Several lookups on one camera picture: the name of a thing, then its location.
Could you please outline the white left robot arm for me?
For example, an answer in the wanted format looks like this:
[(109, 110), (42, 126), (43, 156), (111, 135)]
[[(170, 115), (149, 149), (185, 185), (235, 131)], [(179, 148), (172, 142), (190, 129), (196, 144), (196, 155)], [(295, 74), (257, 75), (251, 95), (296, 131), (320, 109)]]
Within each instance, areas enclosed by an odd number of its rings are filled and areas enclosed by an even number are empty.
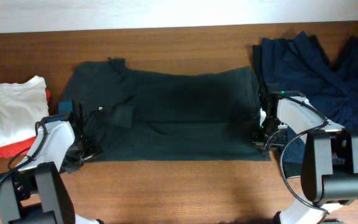
[(102, 153), (84, 131), (83, 107), (71, 100), (60, 103), (59, 114), (35, 124), (36, 139), (23, 160), (0, 173), (2, 223), (102, 224), (76, 214), (61, 178)]

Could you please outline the black Nike t-shirt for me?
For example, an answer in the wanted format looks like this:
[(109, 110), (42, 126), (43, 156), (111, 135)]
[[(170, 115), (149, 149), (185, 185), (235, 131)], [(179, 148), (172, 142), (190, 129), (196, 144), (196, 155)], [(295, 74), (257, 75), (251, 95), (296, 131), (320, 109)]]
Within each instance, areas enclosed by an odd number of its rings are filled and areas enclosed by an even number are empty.
[(270, 158), (252, 143), (260, 100), (249, 67), (187, 76), (132, 70), (123, 59), (85, 62), (60, 99), (82, 105), (102, 162)]

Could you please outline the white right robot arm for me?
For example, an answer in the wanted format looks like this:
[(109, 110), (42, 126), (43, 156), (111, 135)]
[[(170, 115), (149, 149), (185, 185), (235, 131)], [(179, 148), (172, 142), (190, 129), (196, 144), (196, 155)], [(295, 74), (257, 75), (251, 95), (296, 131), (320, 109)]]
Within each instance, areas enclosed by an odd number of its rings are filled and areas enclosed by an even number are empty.
[(325, 223), (330, 213), (358, 200), (358, 132), (325, 117), (302, 92), (280, 91), (275, 83), (261, 87), (260, 101), (253, 140), (258, 150), (285, 152), (298, 139), (305, 144), (300, 193), (288, 183), (279, 156), (280, 175), (295, 199), (273, 222)]

